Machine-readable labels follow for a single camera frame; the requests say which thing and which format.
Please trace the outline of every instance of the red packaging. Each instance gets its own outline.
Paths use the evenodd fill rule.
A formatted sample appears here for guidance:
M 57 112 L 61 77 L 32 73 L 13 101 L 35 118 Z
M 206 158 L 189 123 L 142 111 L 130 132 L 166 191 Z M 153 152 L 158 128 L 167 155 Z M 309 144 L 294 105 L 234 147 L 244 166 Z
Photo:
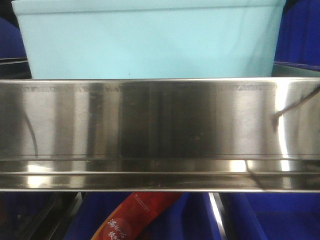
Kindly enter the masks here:
M 180 192 L 133 192 L 103 222 L 91 240 L 134 240 L 181 195 Z

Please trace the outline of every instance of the plastic bin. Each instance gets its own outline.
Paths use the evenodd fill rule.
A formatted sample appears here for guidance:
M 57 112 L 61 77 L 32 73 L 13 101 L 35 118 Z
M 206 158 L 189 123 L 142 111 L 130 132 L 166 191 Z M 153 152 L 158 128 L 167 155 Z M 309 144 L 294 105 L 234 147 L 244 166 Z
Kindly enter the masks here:
M 320 194 L 230 193 L 239 240 L 319 240 Z
M 277 61 L 320 66 L 319 12 L 319 0 L 300 0 L 283 16 Z
M 20 239 L 50 196 L 49 192 L 0 193 L 0 239 Z
M 0 17 L 0 59 L 25 57 L 19 29 Z
M 87 193 L 63 240 L 88 240 L 130 193 Z M 151 240 L 221 240 L 208 193 L 184 193 L 144 230 Z
M 34 79 L 267 77 L 285 0 L 13 1 Z

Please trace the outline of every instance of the light blue container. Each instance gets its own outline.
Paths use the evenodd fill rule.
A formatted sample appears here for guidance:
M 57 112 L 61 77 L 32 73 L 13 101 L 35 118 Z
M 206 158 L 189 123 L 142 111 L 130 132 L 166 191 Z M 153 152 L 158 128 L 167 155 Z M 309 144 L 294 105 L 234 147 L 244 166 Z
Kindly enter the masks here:
M 285 0 L 13 1 L 34 79 L 267 77 Z

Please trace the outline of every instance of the blue bin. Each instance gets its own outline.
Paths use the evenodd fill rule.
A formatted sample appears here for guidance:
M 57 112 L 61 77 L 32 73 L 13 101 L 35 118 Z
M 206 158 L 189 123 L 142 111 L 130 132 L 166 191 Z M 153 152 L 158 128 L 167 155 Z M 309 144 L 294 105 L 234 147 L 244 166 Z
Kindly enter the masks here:
M 87 193 L 63 240 L 89 240 L 126 192 Z M 144 230 L 152 240 L 221 240 L 208 193 L 184 193 Z
M 320 239 L 320 194 L 230 193 L 227 205 L 239 240 Z
M 25 57 L 19 29 L 0 17 L 0 59 Z
M 282 17 L 276 61 L 320 66 L 319 13 L 319 0 L 300 0 Z
M 49 200 L 49 192 L 0 194 L 0 239 L 15 240 Z

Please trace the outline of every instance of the stainless steel tray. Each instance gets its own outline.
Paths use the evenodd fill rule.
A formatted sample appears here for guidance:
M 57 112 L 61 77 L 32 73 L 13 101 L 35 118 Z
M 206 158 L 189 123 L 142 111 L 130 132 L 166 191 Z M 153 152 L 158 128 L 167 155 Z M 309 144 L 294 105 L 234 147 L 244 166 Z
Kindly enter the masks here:
M 316 192 L 319 85 L 0 80 L 0 189 Z

